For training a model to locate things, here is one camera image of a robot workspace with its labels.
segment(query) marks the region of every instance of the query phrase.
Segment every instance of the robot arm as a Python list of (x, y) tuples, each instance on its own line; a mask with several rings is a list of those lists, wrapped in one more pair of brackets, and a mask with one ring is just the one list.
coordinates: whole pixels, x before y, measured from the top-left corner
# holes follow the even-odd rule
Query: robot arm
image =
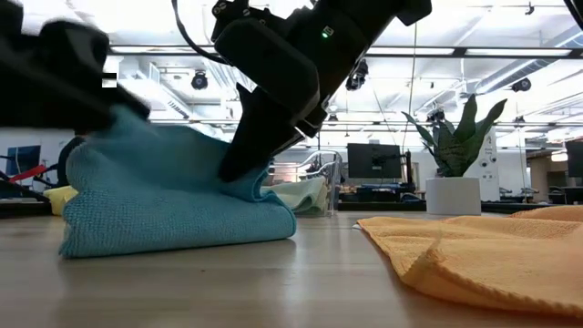
[(389, 23), (409, 26), (431, 10), (430, 0), (320, 0), (282, 19), (248, 0), (219, 0), (215, 49), (258, 85), (238, 86), (243, 114), (220, 177), (235, 180), (313, 138), (332, 95)]
[[(177, 0), (171, 0), (177, 10)], [(582, 0), (565, 0), (583, 28)], [(219, 0), (212, 39), (220, 56), (190, 46), (211, 60), (238, 68), (258, 87), (238, 86), (243, 115), (220, 166), (233, 181), (305, 137), (314, 137), (334, 92), (355, 74), (366, 51), (394, 18), (411, 25), (432, 11), (431, 0), (320, 0), (283, 19), (248, 0)], [(149, 110), (123, 87), (103, 88), (106, 34), (68, 22), (46, 24), (39, 36), (20, 33), (23, 10), (0, 0), (0, 127), (96, 130), (112, 122), (112, 105), (139, 116)]]

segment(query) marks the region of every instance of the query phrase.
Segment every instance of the yellow microfiber cloth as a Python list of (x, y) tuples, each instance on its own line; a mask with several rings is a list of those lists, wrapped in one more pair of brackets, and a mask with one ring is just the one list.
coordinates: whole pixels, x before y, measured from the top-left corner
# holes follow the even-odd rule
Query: yellow microfiber cloth
[(358, 223), (397, 275), (439, 299), (583, 317), (583, 206), (507, 218), (371, 218)]
[(62, 216), (65, 204), (77, 195), (77, 191), (71, 186), (66, 186), (45, 190), (43, 194), (51, 201), (53, 215)]

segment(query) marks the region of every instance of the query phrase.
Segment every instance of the wooden table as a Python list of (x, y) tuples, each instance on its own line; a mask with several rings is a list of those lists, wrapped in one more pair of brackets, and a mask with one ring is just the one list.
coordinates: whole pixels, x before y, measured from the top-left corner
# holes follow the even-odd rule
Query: wooden table
[(62, 261), (57, 218), (0, 220), (6, 328), (580, 327), (475, 309), (404, 287), (356, 219), (300, 219), (287, 241)]

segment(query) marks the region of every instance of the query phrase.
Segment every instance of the snake plant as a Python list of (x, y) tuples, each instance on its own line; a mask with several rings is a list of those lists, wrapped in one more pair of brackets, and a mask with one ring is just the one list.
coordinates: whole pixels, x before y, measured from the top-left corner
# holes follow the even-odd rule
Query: snake plant
[(474, 163), (480, 153), (484, 137), (497, 120), (507, 99), (495, 104), (483, 120), (476, 123), (476, 95), (472, 95), (464, 106), (462, 119), (457, 126), (447, 120), (438, 121), (438, 129), (434, 137), (429, 131), (417, 124), (409, 114), (403, 113), (407, 120), (417, 127), (417, 131), (424, 140), (425, 147), (435, 159), (435, 163), (442, 170), (444, 177), (463, 177), (467, 169)]

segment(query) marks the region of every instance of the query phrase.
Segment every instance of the blue towel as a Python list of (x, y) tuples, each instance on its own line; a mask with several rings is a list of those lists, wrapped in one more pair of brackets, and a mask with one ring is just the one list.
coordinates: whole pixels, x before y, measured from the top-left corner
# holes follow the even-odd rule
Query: blue towel
[(64, 209), (65, 258), (273, 241), (291, 237), (295, 217), (273, 192), (266, 169), (223, 183), (228, 144), (196, 130), (153, 126), (125, 108), (75, 149), (66, 170), (79, 191)]

